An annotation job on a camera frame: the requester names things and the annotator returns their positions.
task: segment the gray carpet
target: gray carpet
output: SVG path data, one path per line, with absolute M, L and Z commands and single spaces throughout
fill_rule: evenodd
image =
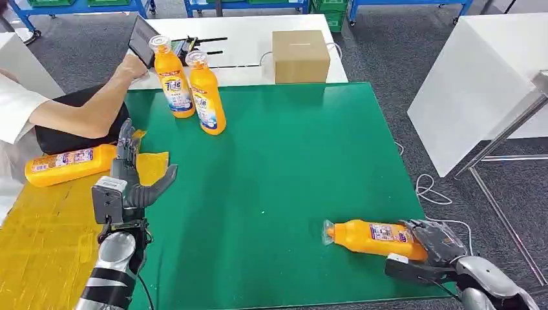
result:
M 485 0 L 477 0 L 470 14 L 477 14 Z M 334 34 L 343 51 L 343 65 L 350 81 L 370 81 L 394 139 L 405 146 L 403 160 L 414 182 L 422 173 L 436 175 L 406 110 L 451 33 L 458 6 L 362 6 L 354 27 L 344 25 Z M 285 10 L 226 10 L 226 16 L 296 14 Z M 204 11 L 214 16 L 213 11 Z M 182 4 L 158 0 L 158 18 L 185 17 Z M 32 17 L 43 33 L 30 47 L 63 90 L 70 92 L 105 81 L 122 59 L 133 18 L 123 14 L 69 16 L 56 19 Z M 527 154 L 548 152 L 546 139 L 509 141 L 497 152 Z M 547 273 L 548 225 L 545 202 L 548 163 L 481 164 L 479 173 L 503 207 L 537 263 Z M 538 284 L 513 245 L 472 177 L 461 181 L 436 178 L 435 190 L 453 200 L 449 206 L 422 201 L 433 218 L 467 222 L 473 230 L 474 249 L 529 289 Z M 466 240 L 466 230 L 454 226 Z M 536 296 L 548 309 L 548 296 Z M 455 301 L 420 300 L 371 304 L 331 305 L 321 309 L 461 309 Z

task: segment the cardboard box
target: cardboard box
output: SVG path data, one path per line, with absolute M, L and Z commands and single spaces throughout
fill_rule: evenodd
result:
M 325 83 L 330 58 L 320 30 L 272 32 L 276 84 Z

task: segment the white table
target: white table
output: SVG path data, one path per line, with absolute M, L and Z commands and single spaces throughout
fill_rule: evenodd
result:
M 199 39 L 227 37 L 225 41 L 202 43 L 205 52 L 222 50 L 223 54 L 208 56 L 210 67 L 258 65 L 261 56 L 272 51 L 272 31 L 321 30 L 326 43 L 333 42 L 323 15 L 279 15 L 249 17 L 203 17 L 185 19 L 148 19 L 160 34 L 172 40 L 187 36 Z M 327 83 L 346 83 L 346 73 L 334 46 L 329 46 L 331 63 Z M 271 54 L 265 56 L 261 67 L 214 68 L 220 86 L 274 84 Z M 135 82 L 131 89 L 160 88 L 152 70 L 145 79 Z
M 548 69 L 546 29 L 547 13 L 461 17 L 408 110 L 440 176 L 540 96 L 531 79 Z M 543 136 L 546 107 L 510 138 Z
M 47 98 L 65 93 L 14 32 L 0 33 L 0 68 L 12 73 L 28 90 Z

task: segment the green storage bin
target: green storage bin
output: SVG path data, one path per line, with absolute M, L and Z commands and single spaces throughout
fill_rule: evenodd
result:
M 260 5 L 262 3 L 287 3 L 288 0 L 248 0 L 251 5 Z
M 70 6 L 74 0 L 28 0 L 30 6 L 35 8 L 40 6 Z
M 346 12 L 348 0 L 309 0 L 314 4 L 314 7 L 321 12 L 338 11 Z
M 128 5 L 130 2 L 131 0 L 87 0 L 87 5 L 89 6 Z
M 345 11 L 323 11 L 318 10 L 314 4 L 310 5 L 310 13 L 312 14 L 324 14 L 327 25 L 329 26 L 329 30 L 331 32 L 341 32 L 343 29 L 343 21 L 344 17 L 346 16 L 346 10 Z

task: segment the yellow mat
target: yellow mat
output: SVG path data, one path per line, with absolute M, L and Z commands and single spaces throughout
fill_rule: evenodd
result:
M 141 183 L 163 176 L 168 153 L 139 154 Z M 96 174 L 50 187 L 26 184 L 0 229 L 0 309 L 72 309 L 97 259 L 91 201 Z

